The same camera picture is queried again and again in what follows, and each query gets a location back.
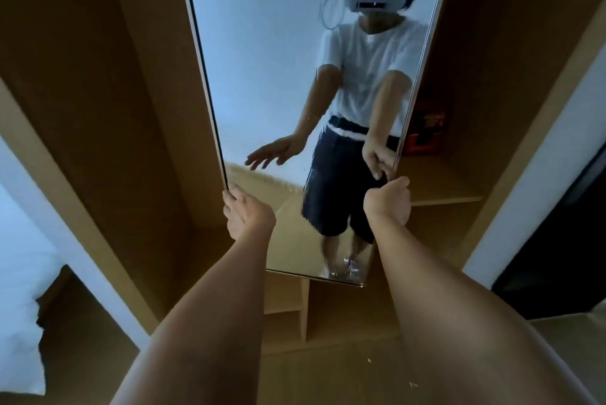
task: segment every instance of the open closet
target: open closet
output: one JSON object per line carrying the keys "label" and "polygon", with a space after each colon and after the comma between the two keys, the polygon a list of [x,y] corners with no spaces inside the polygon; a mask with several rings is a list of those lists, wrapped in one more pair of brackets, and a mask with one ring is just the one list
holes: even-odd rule
{"label": "open closet", "polygon": [[[0,136],[151,333],[231,245],[190,1],[2,2]],[[443,0],[417,98],[448,104],[443,148],[397,171],[414,235],[463,268],[605,41],[606,0]],[[378,254],[362,288],[267,274],[264,354],[397,336]]]}

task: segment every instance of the reflected hand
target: reflected hand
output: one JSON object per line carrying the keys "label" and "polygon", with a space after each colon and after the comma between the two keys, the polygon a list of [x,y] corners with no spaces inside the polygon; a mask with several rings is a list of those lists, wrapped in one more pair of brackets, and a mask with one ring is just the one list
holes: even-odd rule
{"label": "reflected hand", "polygon": [[396,152],[370,136],[367,136],[364,147],[362,147],[362,157],[376,180],[383,177],[383,172],[389,178],[396,162]]}
{"label": "reflected hand", "polygon": [[227,217],[227,230],[232,239],[238,239],[242,231],[255,227],[273,230],[276,215],[267,204],[246,193],[235,183],[223,191],[223,215]]}
{"label": "reflected hand", "polygon": [[381,188],[373,188],[364,196],[364,213],[367,217],[389,217],[405,226],[412,205],[408,177],[398,177]]}
{"label": "reflected hand", "polygon": [[261,168],[264,169],[276,158],[276,164],[282,165],[303,151],[306,144],[307,138],[298,134],[279,138],[249,154],[244,165],[250,165],[250,170],[255,170],[259,164],[263,163]]}

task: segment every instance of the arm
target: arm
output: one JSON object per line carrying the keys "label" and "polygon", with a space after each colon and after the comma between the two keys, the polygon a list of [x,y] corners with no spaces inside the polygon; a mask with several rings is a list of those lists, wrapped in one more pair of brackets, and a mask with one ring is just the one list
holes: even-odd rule
{"label": "arm", "polygon": [[277,165],[282,165],[303,151],[309,135],[329,109],[342,82],[342,73],[336,66],[326,64],[318,68],[294,133],[252,152],[244,164],[255,170],[262,163],[261,168],[264,169],[274,159],[277,159]]}
{"label": "arm", "polygon": [[408,179],[368,192],[403,339],[420,387],[436,403],[589,404],[589,394],[544,340],[496,295],[450,267],[405,228]]}
{"label": "arm", "polygon": [[407,75],[389,70],[375,97],[362,157],[377,180],[383,176],[382,172],[389,175],[395,162],[396,153],[385,145],[402,106],[402,99],[411,87],[412,81]]}
{"label": "arm", "polygon": [[239,187],[223,198],[236,241],[166,316],[113,405],[256,403],[265,260],[275,217]]}

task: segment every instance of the t-shirt sleeve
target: t-shirt sleeve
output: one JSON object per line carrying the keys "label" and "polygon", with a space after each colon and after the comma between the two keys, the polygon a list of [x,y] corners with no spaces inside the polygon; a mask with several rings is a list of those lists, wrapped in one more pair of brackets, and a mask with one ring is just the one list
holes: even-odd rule
{"label": "t-shirt sleeve", "polygon": [[343,50],[338,28],[327,30],[322,35],[316,68],[322,65],[334,65],[339,70],[343,69]]}
{"label": "t-shirt sleeve", "polygon": [[419,26],[415,29],[413,36],[403,43],[388,70],[402,72],[414,82],[419,70],[420,56],[423,52],[426,34],[427,26]]}

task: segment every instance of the person wearing headset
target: person wearing headset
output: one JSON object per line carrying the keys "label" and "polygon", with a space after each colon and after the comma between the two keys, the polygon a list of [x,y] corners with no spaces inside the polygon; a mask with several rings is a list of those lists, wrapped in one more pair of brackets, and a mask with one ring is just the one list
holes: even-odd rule
{"label": "person wearing headset", "polygon": [[[387,182],[404,128],[427,26],[394,11],[365,8],[352,24],[322,38],[318,68],[291,135],[262,146],[245,162],[252,170],[298,155],[329,112],[313,154],[302,215],[321,234],[325,276],[359,271],[356,257],[375,240],[362,203],[370,188]],[[339,236],[351,226],[350,255],[339,259]]]}
{"label": "person wearing headset", "polygon": [[[256,402],[265,261],[276,217],[238,186],[223,199],[235,242],[162,321],[112,405]],[[408,179],[369,190],[364,210],[407,361],[428,403],[597,405],[527,321],[407,230]],[[402,378],[402,386],[409,380]]]}

